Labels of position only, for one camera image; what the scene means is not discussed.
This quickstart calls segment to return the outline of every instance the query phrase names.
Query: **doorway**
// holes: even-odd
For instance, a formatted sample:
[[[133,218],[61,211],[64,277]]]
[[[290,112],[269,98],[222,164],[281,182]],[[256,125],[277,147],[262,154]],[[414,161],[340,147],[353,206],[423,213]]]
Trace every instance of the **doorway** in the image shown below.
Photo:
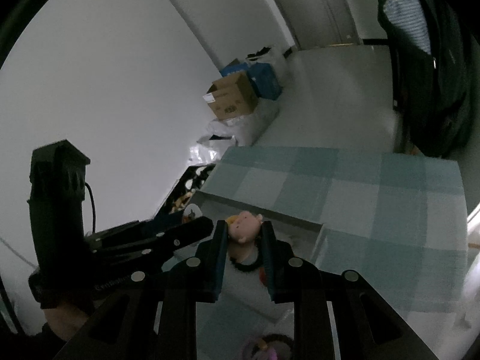
[[[275,0],[301,50],[359,44],[346,0]]]

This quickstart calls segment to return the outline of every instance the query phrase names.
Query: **person's arm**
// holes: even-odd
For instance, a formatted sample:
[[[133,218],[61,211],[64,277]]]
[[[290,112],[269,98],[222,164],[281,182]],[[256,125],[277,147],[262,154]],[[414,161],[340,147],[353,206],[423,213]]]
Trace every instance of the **person's arm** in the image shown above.
[[[6,359],[51,360],[83,326],[87,314],[66,302],[43,310],[46,322],[33,336],[0,332],[0,353]]]

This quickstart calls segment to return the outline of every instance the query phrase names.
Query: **gray floor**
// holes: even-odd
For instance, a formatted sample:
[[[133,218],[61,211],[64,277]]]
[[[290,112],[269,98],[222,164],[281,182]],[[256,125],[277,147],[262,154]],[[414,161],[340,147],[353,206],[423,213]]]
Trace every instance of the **gray floor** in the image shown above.
[[[396,150],[401,123],[387,46],[319,48],[288,61],[280,113],[257,145]]]

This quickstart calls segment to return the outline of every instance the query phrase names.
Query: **doll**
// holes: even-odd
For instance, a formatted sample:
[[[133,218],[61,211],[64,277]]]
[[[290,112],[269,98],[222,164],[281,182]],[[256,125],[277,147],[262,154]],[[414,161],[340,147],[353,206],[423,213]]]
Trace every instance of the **doll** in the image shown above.
[[[254,216],[251,212],[242,211],[238,215],[227,218],[229,224],[230,259],[236,263],[245,261],[254,251],[255,239],[260,233],[263,217]]]

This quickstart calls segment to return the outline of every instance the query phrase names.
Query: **white wall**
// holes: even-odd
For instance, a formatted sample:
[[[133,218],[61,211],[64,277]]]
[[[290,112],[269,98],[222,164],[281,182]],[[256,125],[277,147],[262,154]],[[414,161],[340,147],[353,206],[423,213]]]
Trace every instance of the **white wall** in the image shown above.
[[[378,23],[378,0],[346,0],[361,39],[386,39]]]
[[[171,2],[219,69],[266,45],[277,44],[282,52],[292,45],[266,0]]]
[[[99,230],[150,218],[214,117],[202,95],[218,77],[168,0],[49,0],[0,70],[1,236],[36,262],[30,158],[64,138],[92,159]],[[88,197],[83,207],[90,230]],[[43,323],[31,271],[0,243],[0,272],[30,333]]]
[[[275,20],[277,21],[280,27],[280,30],[282,31],[282,34],[285,37],[287,46],[294,47],[295,39],[293,38],[292,32],[290,31],[289,26],[287,25],[287,22],[285,21],[285,18],[282,15],[282,12],[280,12],[280,9],[277,3],[275,2],[275,0],[265,0],[265,2],[267,3],[268,7],[270,8],[270,11],[275,17]]]

